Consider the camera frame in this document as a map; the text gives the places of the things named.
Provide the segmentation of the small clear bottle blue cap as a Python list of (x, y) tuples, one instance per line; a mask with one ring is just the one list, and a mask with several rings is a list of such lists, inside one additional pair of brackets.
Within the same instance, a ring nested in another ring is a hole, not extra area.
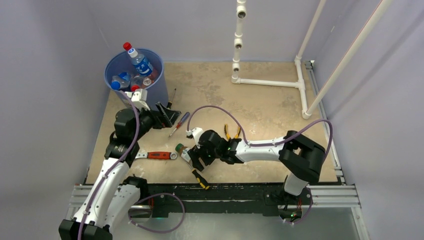
[(121, 72), (112, 76), (110, 87), (115, 91), (128, 92), (130, 90), (132, 75), (128, 72)]

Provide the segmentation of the orange tea bottle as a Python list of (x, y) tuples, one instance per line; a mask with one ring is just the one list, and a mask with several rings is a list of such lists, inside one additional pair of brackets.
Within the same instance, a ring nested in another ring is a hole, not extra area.
[(142, 88), (146, 88), (146, 87), (149, 87), (150, 85), (152, 85), (153, 84), (153, 80), (151, 79), (151, 78), (149, 78), (149, 77), (145, 77), (143, 80), (142, 80)]

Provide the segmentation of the clear bottle white cap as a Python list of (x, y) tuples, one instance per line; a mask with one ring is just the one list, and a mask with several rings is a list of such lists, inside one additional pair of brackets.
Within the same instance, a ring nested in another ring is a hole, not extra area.
[(130, 57), (131, 64), (141, 76), (148, 77), (153, 73), (152, 64), (141, 52), (132, 47), (127, 51), (127, 54)]

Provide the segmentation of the Starbucks bottle green cap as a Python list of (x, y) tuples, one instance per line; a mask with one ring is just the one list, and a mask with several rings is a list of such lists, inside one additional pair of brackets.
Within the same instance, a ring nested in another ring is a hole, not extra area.
[(181, 158), (185, 160), (187, 163), (190, 163), (192, 161), (189, 155), (189, 150), (190, 150), (189, 147), (183, 145), (182, 143), (179, 143), (176, 145), (175, 150), (179, 153)]

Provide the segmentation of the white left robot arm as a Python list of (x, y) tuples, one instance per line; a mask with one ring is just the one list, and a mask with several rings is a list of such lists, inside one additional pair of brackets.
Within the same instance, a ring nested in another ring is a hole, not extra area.
[(111, 240), (130, 207), (148, 201), (146, 179), (127, 176), (140, 150), (138, 140), (151, 129), (171, 128), (180, 115), (160, 102), (153, 109), (133, 106), (116, 113), (100, 173), (79, 210), (60, 223), (62, 240)]

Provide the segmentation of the blue plastic bin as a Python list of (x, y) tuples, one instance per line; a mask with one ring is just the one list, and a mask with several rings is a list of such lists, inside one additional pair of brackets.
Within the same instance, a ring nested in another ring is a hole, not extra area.
[[(160, 102), (163, 106), (167, 106), (169, 102), (169, 92), (165, 79), (165, 64), (162, 58), (150, 49), (138, 48), (137, 51), (145, 55), (153, 68), (157, 71), (157, 77), (149, 82), (150, 85), (144, 85), (141, 79), (135, 82), (140, 88), (147, 91), (146, 102), (152, 110), (156, 111), (157, 102)], [(126, 51), (117, 54), (106, 64), (104, 70), (105, 84), (109, 87), (113, 77), (121, 73), (128, 73), (132, 77), (139, 74), (132, 65), (130, 56)]]

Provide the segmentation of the clear bottle red label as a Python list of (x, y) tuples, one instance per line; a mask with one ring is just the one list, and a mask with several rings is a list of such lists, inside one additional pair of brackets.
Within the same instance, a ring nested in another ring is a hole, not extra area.
[(133, 46), (130, 42), (125, 42), (122, 47), (125, 51), (129, 51)]

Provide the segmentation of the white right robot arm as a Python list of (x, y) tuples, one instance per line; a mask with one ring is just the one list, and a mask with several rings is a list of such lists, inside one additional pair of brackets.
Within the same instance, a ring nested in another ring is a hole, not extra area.
[(214, 130), (196, 127), (186, 133), (195, 145), (189, 151), (193, 166), (202, 171), (214, 160), (229, 165), (252, 161), (282, 163), (289, 171), (280, 196), (288, 204), (300, 198), (307, 184), (320, 180), (327, 151), (323, 146), (295, 130), (272, 140), (244, 142), (241, 138), (225, 139)]

